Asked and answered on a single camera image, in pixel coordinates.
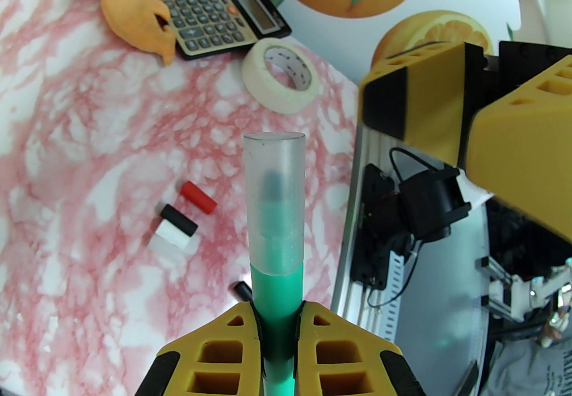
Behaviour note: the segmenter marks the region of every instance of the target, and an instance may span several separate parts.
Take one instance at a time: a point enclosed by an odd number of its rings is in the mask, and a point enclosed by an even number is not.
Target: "tape roll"
[[[280,83],[268,64],[282,69],[294,88]],[[316,67],[300,49],[277,38],[263,38],[254,44],[244,58],[242,75],[252,97],[278,114],[297,113],[320,94]]]

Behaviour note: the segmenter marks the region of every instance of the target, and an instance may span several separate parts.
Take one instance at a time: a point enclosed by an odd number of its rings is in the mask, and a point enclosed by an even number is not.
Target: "clear plastic tube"
[[[251,264],[267,275],[290,274],[304,261],[305,149],[298,132],[244,136]]]
[[[244,136],[252,294],[263,341],[264,393],[294,396],[296,316],[304,278],[304,152],[296,132]]]

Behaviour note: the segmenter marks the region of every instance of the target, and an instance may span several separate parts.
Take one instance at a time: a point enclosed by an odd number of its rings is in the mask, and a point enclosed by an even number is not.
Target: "small black cylinder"
[[[246,282],[239,282],[234,285],[233,290],[241,300],[246,302],[251,302],[252,300],[252,289],[248,286]]]
[[[166,204],[166,206],[163,207],[163,210],[161,210],[161,217],[178,227],[189,237],[191,237],[198,228],[198,225],[195,222],[188,219],[184,214],[169,204]]]

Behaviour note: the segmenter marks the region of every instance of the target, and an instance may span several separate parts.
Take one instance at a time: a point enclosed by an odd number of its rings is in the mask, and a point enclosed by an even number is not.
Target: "cable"
[[[397,178],[399,179],[399,183],[403,183],[403,178],[402,178],[401,174],[399,173],[399,169],[397,169],[397,166],[395,165],[395,159],[393,157],[393,153],[395,153],[396,151],[399,153],[402,153],[403,155],[410,157],[414,161],[417,161],[419,164],[424,165],[425,167],[427,167],[427,169],[431,169],[433,171],[439,170],[434,165],[429,164],[427,161],[424,161],[419,156],[411,153],[411,151],[407,151],[406,149],[403,149],[401,147],[393,147],[392,149],[390,149],[390,162],[391,162],[391,166],[393,167],[393,169],[395,171],[395,175],[397,175]]]
[[[407,289],[409,282],[411,281],[411,276],[413,276],[413,272],[415,271],[415,267],[417,266],[417,261],[419,261],[419,252],[421,251],[421,247],[423,246],[423,244],[425,244],[425,242],[420,240],[419,245],[417,247],[417,252],[415,253],[415,259],[413,260],[413,265],[411,266],[411,271],[409,271],[409,275],[407,276],[407,280],[405,280],[405,283],[403,284],[403,287],[401,288],[401,290],[399,290],[398,294],[393,296],[390,300],[388,300],[386,302],[382,302],[381,304],[374,306],[371,303],[371,295],[374,293],[374,289],[372,288],[370,291],[370,294],[367,296],[368,306],[370,306],[371,308],[380,308],[380,307],[386,306],[386,305],[394,302],[395,299],[397,299],[399,296],[401,296],[403,294],[403,292]]]

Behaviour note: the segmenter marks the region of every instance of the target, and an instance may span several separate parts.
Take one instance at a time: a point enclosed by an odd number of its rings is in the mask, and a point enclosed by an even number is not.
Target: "table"
[[[356,87],[306,51],[320,97],[294,116],[243,88],[240,56],[163,67],[99,0],[0,0],[0,387],[134,394],[160,347],[235,303],[249,272],[241,136],[307,135],[305,297],[329,306]],[[188,179],[212,215],[178,197]],[[170,202],[198,223],[180,265],[146,248]]]

